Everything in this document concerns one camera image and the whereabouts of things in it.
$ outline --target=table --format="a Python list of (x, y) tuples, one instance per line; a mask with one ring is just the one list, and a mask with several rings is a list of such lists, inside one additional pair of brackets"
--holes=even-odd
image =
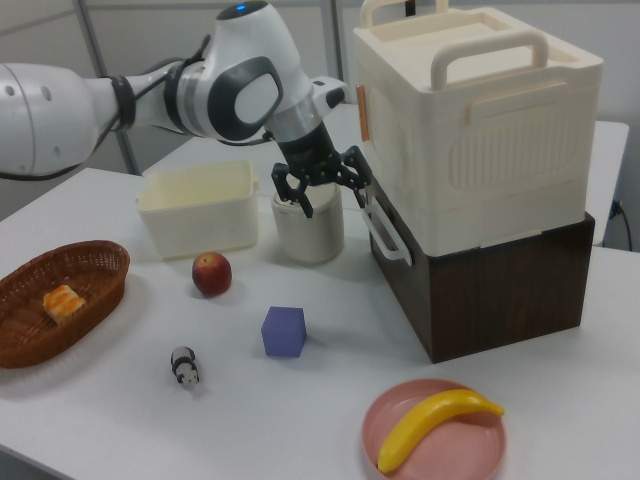
[[(339, 152), (344, 152), (352, 145), (363, 149), (359, 122), (356, 105), (340, 104), (326, 117), (327, 130)], [(604, 241), (628, 134), (629, 126), (624, 123), (596, 122), (585, 206), (596, 221), (594, 245), (602, 245)], [(274, 163), (283, 162), (282, 154), (275, 143), (238, 148), (211, 139), (194, 138), (145, 170), (143, 175), (241, 158), (251, 160), (259, 173), (259, 194), (273, 195), (275, 187), (271, 180), (271, 168)], [(358, 209), (353, 194), (346, 189), (343, 189), (343, 205), (348, 209)]]
[[(345, 211), (340, 255), (307, 268), (280, 252), (260, 197), (258, 244), (229, 252), (231, 289), (203, 299), (190, 260), (155, 254), (134, 206), (143, 181), (87, 169), (0, 222), (2, 276), (97, 238), (132, 260), (123, 301), (87, 337), (47, 363), (0, 370), (0, 450), (83, 480), (365, 480), (368, 406), (431, 377), (506, 408), (499, 480), (637, 478), (640, 256), (594, 247), (580, 328), (432, 365), (358, 212)], [(304, 308), (300, 358), (265, 356), (260, 326), (271, 305)], [(183, 344), (199, 362), (193, 391), (169, 365)]]

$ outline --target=banana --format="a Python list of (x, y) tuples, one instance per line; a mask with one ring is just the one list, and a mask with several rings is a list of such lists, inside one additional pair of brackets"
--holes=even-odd
[(389, 473), (398, 468), (420, 440), (445, 420), (477, 412), (504, 415), (500, 405), (473, 390), (446, 390), (427, 397), (409, 410), (387, 435), (378, 452), (378, 470)]

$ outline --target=dark wooden box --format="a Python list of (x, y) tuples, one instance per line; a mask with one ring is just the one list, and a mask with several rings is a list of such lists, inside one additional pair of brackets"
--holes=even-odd
[[(413, 265), (371, 250), (434, 363), (580, 325), (595, 222), (441, 257), (420, 249), (379, 184), (367, 187), (411, 252)], [(374, 225), (384, 228), (375, 216)], [(388, 247), (393, 243), (382, 235)]]

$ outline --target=apple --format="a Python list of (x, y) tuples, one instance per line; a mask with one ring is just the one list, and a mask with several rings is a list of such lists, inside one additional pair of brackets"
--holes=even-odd
[(202, 253), (193, 261), (191, 278), (204, 295), (220, 295), (231, 286), (231, 264), (218, 252)]

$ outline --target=bread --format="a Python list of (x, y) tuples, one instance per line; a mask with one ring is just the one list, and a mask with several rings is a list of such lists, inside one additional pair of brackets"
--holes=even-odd
[(69, 285), (60, 285), (52, 292), (45, 294), (42, 306), (49, 316), (60, 324), (85, 303), (86, 300), (74, 292)]

